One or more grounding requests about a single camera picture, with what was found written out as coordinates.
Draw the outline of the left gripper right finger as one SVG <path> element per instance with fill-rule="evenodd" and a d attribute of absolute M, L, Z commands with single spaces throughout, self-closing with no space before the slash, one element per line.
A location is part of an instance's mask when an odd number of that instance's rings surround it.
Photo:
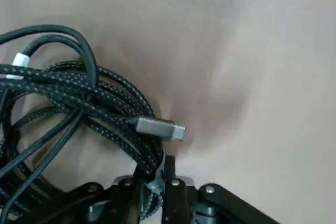
<path fill-rule="evenodd" d="M 196 188 L 191 178 L 177 176 L 174 156 L 165 158 L 163 178 L 162 223 L 277 223 L 218 184 Z"/>

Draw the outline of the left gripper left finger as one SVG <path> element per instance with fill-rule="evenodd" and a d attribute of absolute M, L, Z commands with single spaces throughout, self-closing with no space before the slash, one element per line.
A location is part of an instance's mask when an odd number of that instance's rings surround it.
<path fill-rule="evenodd" d="M 119 177 L 107 189 L 98 183 L 85 183 L 77 189 L 81 196 L 88 196 L 72 208 L 68 223 L 140 222 L 141 180 Z"/>

